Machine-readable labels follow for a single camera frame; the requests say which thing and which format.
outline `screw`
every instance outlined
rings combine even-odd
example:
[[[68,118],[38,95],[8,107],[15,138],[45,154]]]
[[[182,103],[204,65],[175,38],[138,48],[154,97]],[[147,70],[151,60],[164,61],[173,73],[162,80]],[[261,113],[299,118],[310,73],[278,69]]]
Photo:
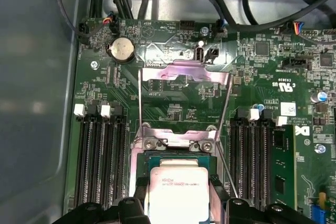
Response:
[[[242,205],[243,201],[241,199],[234,199],[233,203],[236,204],[236,205]]]
[[[281,212],[283,209],[277,205],[272,206],[272,209],[276,212]]]
[[[146,141],[145,147],[146,149],[152,149],[154,147],[154,144],[151,141]]]
[[[323,144],[317,144],[315,146],[315,152],[317,154],[323,154],[327,151],[327,148]]]
[[[99,63],[94,60],[91,62],[90,66],[93,70],[97,70],[99,68]]]
[[[209,152],[212,150],[212,144],[210,142],[205,142],[202,144],[202,149],[206,152]]]
[[[201,28],[201,31],[199,31],[203,36],[207,36],[209,34],[209,28],[206,26]]]

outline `white sticker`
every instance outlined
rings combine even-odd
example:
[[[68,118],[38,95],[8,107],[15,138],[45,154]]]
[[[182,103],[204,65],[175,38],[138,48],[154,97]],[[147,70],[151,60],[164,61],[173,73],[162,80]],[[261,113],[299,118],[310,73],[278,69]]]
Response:
[[[296,116],[296,104],[294,102],[281,102],[280,112],[284,116]]]

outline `colored wires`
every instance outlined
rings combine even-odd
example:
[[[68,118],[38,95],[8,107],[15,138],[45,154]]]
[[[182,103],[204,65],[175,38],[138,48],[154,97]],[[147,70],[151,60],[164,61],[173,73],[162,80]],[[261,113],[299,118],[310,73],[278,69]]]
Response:
[[[299,35],[301,33],[304,22],[293,22],[293,25],[295,34]]]

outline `ram slot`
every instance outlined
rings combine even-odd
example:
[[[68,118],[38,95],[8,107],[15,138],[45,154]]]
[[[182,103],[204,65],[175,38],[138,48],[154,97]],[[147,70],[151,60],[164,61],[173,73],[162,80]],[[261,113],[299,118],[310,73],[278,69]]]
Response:
[[[240,142],[242,145],[241,149],[241,183],[242,183],[242,197],[244,199],[250,199],[250,193],[251,193],[251,183],[252,183],[252,155],[251,155],[251,149],[252,149],[252,142],[251,142],[251,132],[250,128],[247,125],[244,125],[241,127],[240,131]]]
[[[274,123],[268,122],[264,130],[264,194],[265,205],[271,204],[270,195],[270,164],[271,164],[271,139],[274,131]]]
[[[90,123],[82,121],[80,123],[78,157],[77,157],[77,171],[75,184],[75,207],[84,203],[85,190],[85,172],[87,170],[87,147]]]
[[[103,125],[104,134],[102,141],[101,154],[101,183],[100,183],[100,203],[104,209],[108,209],[111,203],[111,188],[112,183],[112,136],[114,132],[114,123],[107,122]]]
[[[239,147],[239,125],[232,119],[230,127],[230,174],[236,188],[239,184],[239,160],[240,160],[240,147]]]
[[[113,134],[113,192],[112,200],[123,197],[124,162],[125,162],[125,121],[117,119]]]
[[[101,121],[93,125],[92,141],[90,150],[90,179],[88,202],[97,202],[97,190],[99,183],[99,162],[100,162],[100,146],[101,146]]]
[[[253,138],[253,159],[254,159],[254,171],[253,171],[253,182],[254,182],[254,206],[257,209],[260,209],[261,204],[261,198],[260,198],[260,192],[263,190],[263,181],[260,180],[260,169],[261,169],[261,161],[260,157],[263,153],[262,141],[261,141],[261,134],[260,134],[260,126],[254,125],[254,138]]]

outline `capacitor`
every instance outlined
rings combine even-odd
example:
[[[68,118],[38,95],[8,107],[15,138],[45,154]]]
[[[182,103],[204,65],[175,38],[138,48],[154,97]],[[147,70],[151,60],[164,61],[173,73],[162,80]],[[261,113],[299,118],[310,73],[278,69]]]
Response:
[[[253,104],[253,108],[258,109],[259,113],[261,113],[265,109],[265,106],[263,104]]]
[[[106,45],[107,54],[117,63],[125,64],[135,58],[135,47],[129,38],[120,37]]]
[[[313,102],[313,103],[318,103],[318,102],[325,102],[328,98],[328,95],[327,93],[321,91],[321,92],[318,92],[318,93],[313,93],[310,97],[310,100]]]

